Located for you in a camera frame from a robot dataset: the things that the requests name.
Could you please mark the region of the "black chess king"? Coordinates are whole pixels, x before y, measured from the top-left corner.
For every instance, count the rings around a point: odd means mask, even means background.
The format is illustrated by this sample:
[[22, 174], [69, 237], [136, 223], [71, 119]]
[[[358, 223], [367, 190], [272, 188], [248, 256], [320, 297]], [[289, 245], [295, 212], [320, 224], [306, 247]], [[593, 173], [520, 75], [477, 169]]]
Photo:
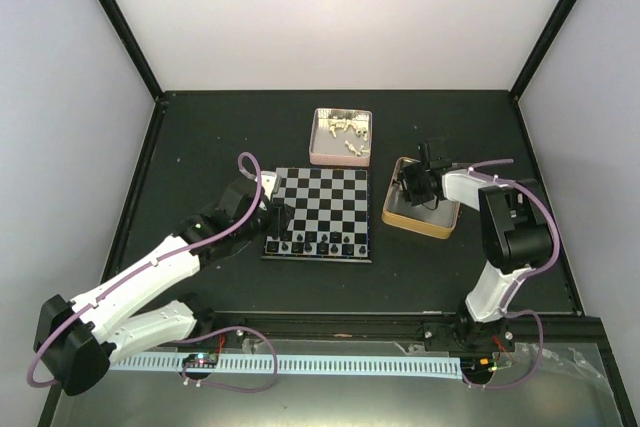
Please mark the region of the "black chess king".
[[315, 232], [307, 232], [305, 234], [304, 251], [306, 253], [313, 253], [316, 242], [317, 234]]

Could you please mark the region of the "yellow tin tray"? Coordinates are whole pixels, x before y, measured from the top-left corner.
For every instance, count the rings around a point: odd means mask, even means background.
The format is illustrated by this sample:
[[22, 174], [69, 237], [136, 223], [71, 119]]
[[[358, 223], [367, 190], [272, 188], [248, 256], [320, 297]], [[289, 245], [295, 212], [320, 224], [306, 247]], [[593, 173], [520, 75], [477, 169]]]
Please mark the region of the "yellow tin tray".
[[383, 203], [382, 221], [392, 227], [446, 240], [457, 225], [460, 204], [443, 200], [438, 203], [429, 201], [426, 204], [412, 206], [406, 201], [397, 176], [402, 167], [416, 162], [416, 159], [409, 157], [397, 159]]

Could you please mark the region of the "black and grey chessboard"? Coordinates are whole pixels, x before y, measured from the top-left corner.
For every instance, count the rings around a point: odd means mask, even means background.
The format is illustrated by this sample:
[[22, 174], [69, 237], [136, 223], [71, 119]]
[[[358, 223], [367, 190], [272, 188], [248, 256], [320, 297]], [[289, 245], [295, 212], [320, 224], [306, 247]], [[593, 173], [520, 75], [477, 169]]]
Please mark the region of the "black and grey chessboard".
[[[263, 247], [265, 259], [295, 259], [309, 261], [331, 261], [348, 263], [371, 262], [370, 253], [370, 185], [369, 172], [366, 169], [321, 168], [321, 167], [278, 167], [281, 177], [277, 193], [273, 195], [275, 203], [286, 203], [293, 207], [293, 219], [288, 231], [281, 240], [266, 236]], [[317, 242], [313, 253], [304, 251], [305, 234], [315, 232]], [[330, 234], [341, 233], [341, 241], [332, 243]], [[296, 241], [297, 234], [303, 235], [302, 242]], [[329, 240], [321, 242], [323, 233]], [[343, 243], [343, 236], [350, 236], [349, 243]], [[268, 252], [270, 242], [277, 242], [277, 252]], [[281, 251], [281, 244], [289, 244], [288, 252]], [[303, 251], [294, 253], [294, 243], [302, 243]], [[328, 253], [319, 255], [318, 245], [326, 243]], [[338, 253], [331, 254], [331, 245], [337, 245]], [[344, 245], [353, 245], [352, 255], [343, 254]], [[358, 253], [359, 247], [367, 249], [365, 255]]]

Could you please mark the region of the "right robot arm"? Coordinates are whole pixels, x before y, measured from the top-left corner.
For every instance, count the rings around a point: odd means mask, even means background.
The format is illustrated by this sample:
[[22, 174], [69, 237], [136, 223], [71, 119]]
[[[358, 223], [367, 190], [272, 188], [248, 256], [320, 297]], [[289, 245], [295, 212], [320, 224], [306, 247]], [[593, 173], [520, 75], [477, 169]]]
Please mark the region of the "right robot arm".
[[479, 213], [485, 266], [456, 313], [454, 336], [466, 350], [478, 350], [501, 322], [526, 280], [553, 267], [560, 235], [533, 179], [516, 181], [489, 175], [487, 167], [510, 158], [455, 164], [438, 140], [418, 144], [419, 160], [400, 169], [397, 181], [413, 206], [457, 202]]

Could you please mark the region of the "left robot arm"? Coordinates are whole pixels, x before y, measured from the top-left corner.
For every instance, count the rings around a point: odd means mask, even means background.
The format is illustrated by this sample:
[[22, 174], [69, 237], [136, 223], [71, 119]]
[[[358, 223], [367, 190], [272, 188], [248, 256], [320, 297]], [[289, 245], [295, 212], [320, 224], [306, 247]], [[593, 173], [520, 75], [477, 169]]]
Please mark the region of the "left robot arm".
[[215, 330], [209, 309], [190, 297], [149, 312], [141, 309], [159, 294], [227, 256], [238, 242], [278, 225], [288, 209], [273, 196], [280, 177], [239, 178], [219, 203], [189, 218], [154, 250], [109, 281], [71, 300], [55, 295], [41, 307], [34, 339], [35, 358], [27, 382], [35, 388], [59, 385], [69, 396], [93, 387], [111, 366], [166, 343], [202, 346], [229, 333]]

